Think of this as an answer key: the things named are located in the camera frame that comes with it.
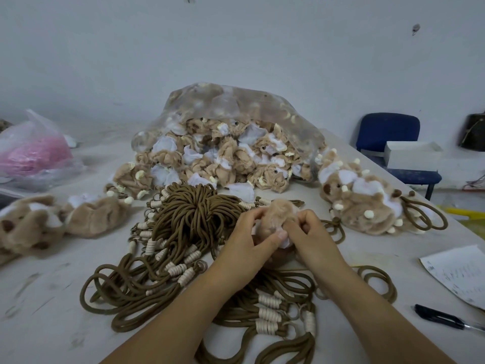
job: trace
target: hand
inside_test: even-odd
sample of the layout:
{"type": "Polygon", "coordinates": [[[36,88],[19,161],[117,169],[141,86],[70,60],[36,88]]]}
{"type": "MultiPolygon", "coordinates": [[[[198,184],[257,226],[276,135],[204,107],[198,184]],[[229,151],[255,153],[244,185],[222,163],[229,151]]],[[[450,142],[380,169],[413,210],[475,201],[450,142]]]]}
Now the hand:
{"type": "Polygon", "coordinates": [[[312,210],[298,213],[301,227],[291,221],[283,224],[305,263],[315,278],[324,284],[337,273],[351,271],[338,247],[320,219],[312,210]]]}
{"type": "Polygon", "coordinates": [[[244,288],[288,237],[286,231],[275,232],[262,243],[254,245],[251,235],[254,221],[266,211],[267,208],[258,208],[241,214],[226,245],[206,272],[214,273],[214,278],[230,295],[244,288]]]}

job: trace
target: chair seat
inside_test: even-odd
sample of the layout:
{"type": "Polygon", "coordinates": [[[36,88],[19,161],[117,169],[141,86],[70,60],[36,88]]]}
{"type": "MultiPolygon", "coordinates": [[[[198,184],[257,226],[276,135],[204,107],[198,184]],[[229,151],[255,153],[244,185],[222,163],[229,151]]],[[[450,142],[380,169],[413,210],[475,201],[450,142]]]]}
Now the chair seat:
{"type": "Polygon", "coordinates": [[[372,162],[381,166],[385,171],[396,177],[404,184],[413,185],[435,185],[441,181],[441,175],[437,171],[417,171],[417,170],[399,170],[387,168],[384,157],[367,156],[372,162]]]}

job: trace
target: white box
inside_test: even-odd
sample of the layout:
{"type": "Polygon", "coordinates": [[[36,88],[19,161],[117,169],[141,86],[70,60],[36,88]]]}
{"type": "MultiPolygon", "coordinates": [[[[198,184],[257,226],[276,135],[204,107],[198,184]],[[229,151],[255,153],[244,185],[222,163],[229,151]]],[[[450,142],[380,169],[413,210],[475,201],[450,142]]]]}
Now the white box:
{"type": "Polygon", "coordinates": [[[387,142],[384,160],[388,168],[438,171],[443,149],[435,142],[387,142]]]}

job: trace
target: pen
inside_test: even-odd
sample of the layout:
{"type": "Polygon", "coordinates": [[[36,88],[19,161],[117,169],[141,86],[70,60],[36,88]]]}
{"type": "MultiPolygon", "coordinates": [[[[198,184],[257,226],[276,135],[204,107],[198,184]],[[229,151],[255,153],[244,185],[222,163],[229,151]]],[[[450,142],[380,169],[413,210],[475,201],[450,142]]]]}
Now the pen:
{"type": "Polygon", "coordinates": [[[454,315],[439,312],[437,310],[427,308],[419,304],[416,304],[412,308],[421,318],[431,322],[441,323],[446,326],[457,328],[458,330],[468,329],[485,332],[485,326],[479,323],[467,322],[463,319],[455,317],[454,315]]]}

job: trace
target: black bag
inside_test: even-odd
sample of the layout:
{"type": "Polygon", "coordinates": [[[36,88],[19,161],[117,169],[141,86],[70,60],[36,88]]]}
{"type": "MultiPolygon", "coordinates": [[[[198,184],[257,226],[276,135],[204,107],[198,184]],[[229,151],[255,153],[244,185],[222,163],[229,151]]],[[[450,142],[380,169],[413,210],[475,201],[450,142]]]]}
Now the black bag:
{"type": "Polygon", "coordinates": [[[485,112],[468,116],[460,147],[485,152],[485,112]]]}

